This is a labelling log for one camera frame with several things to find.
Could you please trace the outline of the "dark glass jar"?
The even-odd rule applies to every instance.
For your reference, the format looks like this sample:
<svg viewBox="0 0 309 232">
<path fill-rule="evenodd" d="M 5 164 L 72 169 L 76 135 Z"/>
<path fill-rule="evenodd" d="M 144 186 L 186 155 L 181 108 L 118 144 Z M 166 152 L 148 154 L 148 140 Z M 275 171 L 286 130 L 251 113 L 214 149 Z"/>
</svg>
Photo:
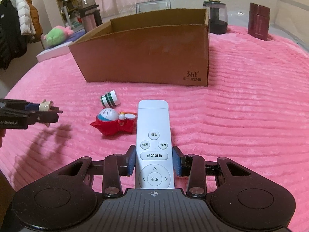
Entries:
<svg viewBox="0 0 309 232">
<path fill-rule="evenodd" d="M 228 15 L 225 3 L 216 0 L 203 2 L 203 7 L 209 10 L 209 27 L 210 33 L 222 35 L 227 32 Z"/>
</svg>

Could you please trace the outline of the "beige tape roll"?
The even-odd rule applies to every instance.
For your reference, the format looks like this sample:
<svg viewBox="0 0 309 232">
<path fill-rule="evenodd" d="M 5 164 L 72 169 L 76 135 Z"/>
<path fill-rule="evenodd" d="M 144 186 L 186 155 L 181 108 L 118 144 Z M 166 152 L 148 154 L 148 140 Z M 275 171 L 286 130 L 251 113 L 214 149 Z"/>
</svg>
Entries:
<svg viewBox="0 0 309 232">
<path fill-rule="evenodd" d="M 40 112 L 49 112 L 49 111 L 51 111 L 51 107 L 53 107 L 53 101 L 43 100 L 39 104 L 38 111 L 40 111 Z"/>
</svg>

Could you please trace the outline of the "pink fleece blanket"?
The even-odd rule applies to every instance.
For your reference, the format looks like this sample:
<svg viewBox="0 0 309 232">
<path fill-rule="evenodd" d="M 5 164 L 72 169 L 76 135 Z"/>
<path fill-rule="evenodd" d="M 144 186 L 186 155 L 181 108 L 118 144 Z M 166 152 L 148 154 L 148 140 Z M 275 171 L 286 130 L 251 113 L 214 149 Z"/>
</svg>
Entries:
<svg viewBox="0 0 309 232">
<path fill-rule="evenodd" d="M 211 35 L 208 86 L 88 83 L 71 54 L 36 64 L 7 97 L 52 100 L 59 122 L 8 130 L 1 172 L 19 190 L 82 157 L 124 153 L 134 135 L 103 137 L 91 126 L 100 97 L 116 91 L 120 111 L 165 100 L 172 142 L 184 154 L 228 157 L 287 188 L 296 200 L 292 231 L 308 231 L 308 54 L 272 35 L 254 39 L 242 27 Z"/>
</svg>

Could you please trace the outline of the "brown cardboard box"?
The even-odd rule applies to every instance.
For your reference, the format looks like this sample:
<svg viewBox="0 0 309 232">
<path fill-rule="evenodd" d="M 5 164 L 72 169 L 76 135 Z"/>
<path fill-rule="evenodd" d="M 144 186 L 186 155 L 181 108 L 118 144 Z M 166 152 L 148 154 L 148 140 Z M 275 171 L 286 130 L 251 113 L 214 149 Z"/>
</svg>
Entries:
<svg viewBox="0 0 309 232">
<path fill-rule="evenodd" d="M 164 9 L 111 19 L 70 44 L 88 82 L 207 86 L 207 9 Z"/>
</svg>

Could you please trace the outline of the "green pink plush toy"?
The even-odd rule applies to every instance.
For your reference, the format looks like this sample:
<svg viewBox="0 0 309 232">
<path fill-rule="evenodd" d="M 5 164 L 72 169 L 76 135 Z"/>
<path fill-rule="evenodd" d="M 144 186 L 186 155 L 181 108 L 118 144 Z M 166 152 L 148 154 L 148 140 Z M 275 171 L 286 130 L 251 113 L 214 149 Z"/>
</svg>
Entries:
<svg viewBox="0 0 309 232">
<path fill-rule="evenodd" d="M 55 26 L 43 38 L 45 39 L 47 45 L 51 47 L 62 44 L 68 39 L 68 37 L 73 35 L 73 33 L 74 31 L 71 29 L 70 26 Z"/>
</svg>

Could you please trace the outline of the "black jacket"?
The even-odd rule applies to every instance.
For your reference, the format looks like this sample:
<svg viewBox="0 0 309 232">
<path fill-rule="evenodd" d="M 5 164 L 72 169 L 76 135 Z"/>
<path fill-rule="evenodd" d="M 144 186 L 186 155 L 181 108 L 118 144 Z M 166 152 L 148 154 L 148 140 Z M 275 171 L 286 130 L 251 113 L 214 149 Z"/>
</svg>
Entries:
<svg viewBox="0 0 309 232">
<path fill-rule="evenodd" d="M 20 31 L 18 12 L 10 0 L 1 1 L 1 69 L 27 52 L 27 37 Z"/>
</svg>

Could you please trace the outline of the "white flat box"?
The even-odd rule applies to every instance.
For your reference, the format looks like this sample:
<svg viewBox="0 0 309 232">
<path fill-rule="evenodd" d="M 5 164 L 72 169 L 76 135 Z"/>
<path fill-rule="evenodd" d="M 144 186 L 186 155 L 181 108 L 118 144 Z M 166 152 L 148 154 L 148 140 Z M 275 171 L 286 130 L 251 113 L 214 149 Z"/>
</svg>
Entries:
<svg viewBox="0 0 309 232">
<path fill-rule="evenodd" d="M 74 41 L 78 40 L 85 34 L 85 30 L 79 30 L 75 32 L 72 36 L 68 37 L 68 39 L 55 47 L 49 47 L 42 51 L 41 53 L 37 54 L 36 58 L 38 62 L 42 62 L 51 58 L 59 57 L 62 55 L 66 55 L 70 53 L 69 44 L 73 43 Z"/>
</svg>

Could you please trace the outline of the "white remote control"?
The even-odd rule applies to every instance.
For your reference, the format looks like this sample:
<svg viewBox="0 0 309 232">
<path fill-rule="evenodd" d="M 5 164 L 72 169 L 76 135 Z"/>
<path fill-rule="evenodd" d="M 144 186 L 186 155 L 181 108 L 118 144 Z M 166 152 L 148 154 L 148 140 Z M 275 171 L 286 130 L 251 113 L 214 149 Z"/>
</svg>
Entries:
<svg viewBox="0 0 309 232">
<path fill-rule="evenodd" d="M 173 189 L 170 115 L 164 100 L 138 103 L 135 188 Z"/>
</svg>

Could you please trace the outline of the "red Doraemon figurine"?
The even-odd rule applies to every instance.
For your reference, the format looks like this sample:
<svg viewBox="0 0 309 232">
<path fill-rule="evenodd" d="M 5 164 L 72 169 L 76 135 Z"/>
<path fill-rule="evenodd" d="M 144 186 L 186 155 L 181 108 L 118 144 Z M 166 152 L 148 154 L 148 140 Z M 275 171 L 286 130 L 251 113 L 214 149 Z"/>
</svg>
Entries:
<svg viewBox="0 0 309 232">
<path fill-rule="evenodd" d="M 118 133 L 131 134 L 137 125 L 137 114 L 105 108 L 98 113 L 95 121 L 90 125 L 104 136 L 113 136 Z"/>
</svg>

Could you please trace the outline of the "brown jacket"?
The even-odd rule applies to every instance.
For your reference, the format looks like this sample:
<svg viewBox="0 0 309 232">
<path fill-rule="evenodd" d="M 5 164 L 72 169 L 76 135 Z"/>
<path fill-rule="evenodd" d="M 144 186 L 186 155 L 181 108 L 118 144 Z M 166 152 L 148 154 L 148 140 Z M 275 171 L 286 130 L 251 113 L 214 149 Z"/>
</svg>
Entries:
<svg viewBox="0 0 309 232">
<path fill-rule="evenodd" d="M 24 1 L 29 7 L 30 18 L 31 18 L 30 27 L 31 27 L 33 37 L 34 37 L 33 42 L 37 43 L 40 41 L 40 38 L 43 34 L 43 29 L 39 21 L 39 13 L 38 13 L 38 10 L 34 7 L 32 0 L 24 0 Z"/>
</svg>

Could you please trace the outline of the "maroon thermos cup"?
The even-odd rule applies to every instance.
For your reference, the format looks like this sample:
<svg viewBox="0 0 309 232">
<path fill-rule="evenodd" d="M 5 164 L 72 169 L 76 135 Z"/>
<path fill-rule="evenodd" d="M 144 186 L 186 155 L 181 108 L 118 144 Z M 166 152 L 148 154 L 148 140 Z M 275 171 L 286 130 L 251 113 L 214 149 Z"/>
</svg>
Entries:
<svg viewBox="0 0 309 232">
<path fill-rule="evenodd" d="M 250 3 L 248 34 L 261 39 L 268 39 L 270 23 L 270 8 L 260 4 Z"/>
</svg>

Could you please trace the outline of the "green white small bottle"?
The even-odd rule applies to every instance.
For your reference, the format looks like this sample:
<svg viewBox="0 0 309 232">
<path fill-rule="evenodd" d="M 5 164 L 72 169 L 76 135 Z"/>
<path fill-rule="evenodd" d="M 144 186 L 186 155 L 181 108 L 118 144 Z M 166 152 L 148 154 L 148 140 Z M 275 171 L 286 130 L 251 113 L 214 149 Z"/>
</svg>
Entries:
<svg viewBox="0 0 309 232">
<path fill-rule="evenodd" d="M 115 90 L 106 92 L 100 97 L 100 100 L 104 108 L 115 108 L 120 104 L 120 100 Z"/>
</svg>

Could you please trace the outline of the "clear plastic sheet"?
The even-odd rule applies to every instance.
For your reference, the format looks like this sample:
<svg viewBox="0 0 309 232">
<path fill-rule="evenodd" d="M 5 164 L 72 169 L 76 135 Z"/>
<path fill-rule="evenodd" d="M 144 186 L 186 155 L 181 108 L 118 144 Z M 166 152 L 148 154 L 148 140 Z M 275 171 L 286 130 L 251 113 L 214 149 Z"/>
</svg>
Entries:
<svg viewBox="0 0 309 232">
<path fill-rule="evenodd" d="M 277 0 L 274 24 L 308 49 L 308 0 Z"/>
</svg>

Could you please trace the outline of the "bookshelf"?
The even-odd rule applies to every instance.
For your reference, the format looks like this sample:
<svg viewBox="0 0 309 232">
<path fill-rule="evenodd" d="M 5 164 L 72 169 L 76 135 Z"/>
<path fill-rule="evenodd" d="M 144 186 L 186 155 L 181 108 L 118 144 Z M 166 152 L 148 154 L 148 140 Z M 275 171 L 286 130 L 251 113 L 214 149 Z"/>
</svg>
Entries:
<svg viewBox="0 0 309 232">
<path fill-rule="evenodd" d="M 65 26 L 70 26 L 73 30 L 82 25 L 79 18 L 77 0 L 56 0 L 60 15 Z"/>
</svg>

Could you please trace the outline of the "steel thermos flask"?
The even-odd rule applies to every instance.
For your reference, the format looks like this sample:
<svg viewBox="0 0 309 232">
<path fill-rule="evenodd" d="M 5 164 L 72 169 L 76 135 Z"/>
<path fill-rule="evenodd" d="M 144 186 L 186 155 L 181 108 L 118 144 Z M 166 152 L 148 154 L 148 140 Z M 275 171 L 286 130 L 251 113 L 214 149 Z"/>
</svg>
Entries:
<svg viewBox="0 0 309 232">
<path fill-rule="evenodd" d="M 95 0 L 80 0 L 78 9 L 85 32 L 90 32 L 94 28 L 103 24 L 99 5 Z"/>
</svg>

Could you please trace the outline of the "white puffer jacket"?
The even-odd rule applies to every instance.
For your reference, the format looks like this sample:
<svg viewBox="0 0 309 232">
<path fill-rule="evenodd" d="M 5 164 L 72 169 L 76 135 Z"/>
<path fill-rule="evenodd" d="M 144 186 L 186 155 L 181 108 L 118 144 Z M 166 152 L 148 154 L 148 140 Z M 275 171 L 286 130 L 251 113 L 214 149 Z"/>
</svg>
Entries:
<svg viewBox="0 0 309 232">
<path fill-rule="evenodd" d="M 29 4 L 26 0 L 10 1 L 18 13 L 21 34 L 24 36 L 29 36 L 30 40 L 33 41 L 36 31 L 32 23 Z"/>
</svg>

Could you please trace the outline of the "framed picture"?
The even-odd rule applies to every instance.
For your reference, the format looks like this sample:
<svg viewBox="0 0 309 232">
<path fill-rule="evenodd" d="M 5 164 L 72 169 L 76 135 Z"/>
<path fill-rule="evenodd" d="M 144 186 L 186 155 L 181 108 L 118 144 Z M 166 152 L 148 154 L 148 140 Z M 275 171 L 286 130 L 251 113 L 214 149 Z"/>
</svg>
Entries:
<svg viewBox="0 0 309 232">
<path fill-rule="evenodd" d="M 141 2 L 136 4 L 136 13 L 145 13 L 156 10 L 170 9 L 171 1 L 170 0 L 157 0 L 149 2 Z"/>
</svg>

